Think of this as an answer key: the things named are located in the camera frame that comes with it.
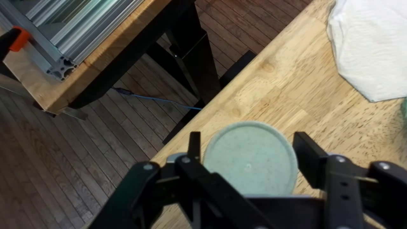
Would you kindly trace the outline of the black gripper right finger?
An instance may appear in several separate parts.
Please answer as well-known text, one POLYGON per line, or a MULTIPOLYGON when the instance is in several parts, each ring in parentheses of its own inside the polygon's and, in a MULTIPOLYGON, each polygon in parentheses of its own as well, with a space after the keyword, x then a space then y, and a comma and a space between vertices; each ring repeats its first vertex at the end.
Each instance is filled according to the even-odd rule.
POLYGON ((332 188, 333 165, 337 160, 327 155, 306 133, 295 133, 292 147, 297 169, 311 189, 332 188))

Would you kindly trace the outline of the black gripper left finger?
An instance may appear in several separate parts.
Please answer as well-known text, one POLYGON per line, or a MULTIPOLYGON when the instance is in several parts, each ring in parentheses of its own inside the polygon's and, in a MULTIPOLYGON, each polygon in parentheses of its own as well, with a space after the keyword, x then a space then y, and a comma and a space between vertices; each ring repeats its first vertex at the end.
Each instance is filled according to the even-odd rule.
POLYGON ((189 134, 187 155, 193 162, 199 161, 201 158, 201 133, 199 132, 193 132, 189 134))

